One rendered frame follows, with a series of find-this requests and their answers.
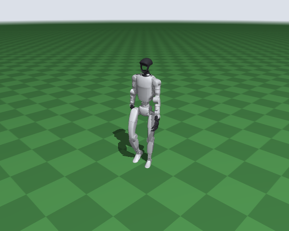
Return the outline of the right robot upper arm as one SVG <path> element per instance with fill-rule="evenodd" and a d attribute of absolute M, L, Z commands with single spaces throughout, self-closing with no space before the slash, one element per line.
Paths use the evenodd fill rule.
<path fill-rule="evenodd" d="M 132 76 L 132 89 L 130 91 L 130 94 L 136 95 L 137 94 L 137 85 L 136 85 L 136 77 L 138 74 L 135 74 Z"/>

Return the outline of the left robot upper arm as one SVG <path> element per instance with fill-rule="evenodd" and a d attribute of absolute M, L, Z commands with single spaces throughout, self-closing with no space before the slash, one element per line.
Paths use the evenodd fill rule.
<path fill-rule="evenodd" d="M 157 78 L 152 78 L 152 84 L 154 86 L 154 93 L 155 93 L 155 97 L 153 97 L 153 102 L 158 103 L 158 98 L 160 97 L 161 81 Z"/>

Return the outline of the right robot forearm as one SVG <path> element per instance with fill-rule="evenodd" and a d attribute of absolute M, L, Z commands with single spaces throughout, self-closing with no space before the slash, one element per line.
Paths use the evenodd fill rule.
<path fill-rule="evenodd" d="M 131 97 L 131 98 L 130 98 L 130 106 L 131 106 L 131 104 L 133 104 L 133 106 L 134 106 L 136 95 L 130 94 L 130 97 Z"/>

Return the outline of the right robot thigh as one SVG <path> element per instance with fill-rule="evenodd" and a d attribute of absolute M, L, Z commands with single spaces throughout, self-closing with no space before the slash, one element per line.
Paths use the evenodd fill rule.
<path fill-rule="evenodd" d="M 138 121 L 138 115 L 139 115 L 139 107 L 135 107 L 131 109 L 130 116 L 129 116 L 129 123 L 128 123 L 128 133 L 129 138 L 132 141 L 136 141 L 138 138 L 138 135 L 135 133 L 137 121 Z"/>

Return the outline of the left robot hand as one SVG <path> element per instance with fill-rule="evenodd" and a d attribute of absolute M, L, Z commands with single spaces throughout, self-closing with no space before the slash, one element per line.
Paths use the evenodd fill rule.
<path fill-rule="evenodd" d="M 156 115 L 155 116 L 155 124 L 154 124 L 154 126 L 151 128 L 151 129 L 153 129 L 153 130 L 151 130 L 151 131 L 155 131 L 155 130 L 157 130 L 157 128 L 158 128 L 158 125 L 159 125 L 159 120 L 160 119 L 158 119 L 158 116 Z"/>

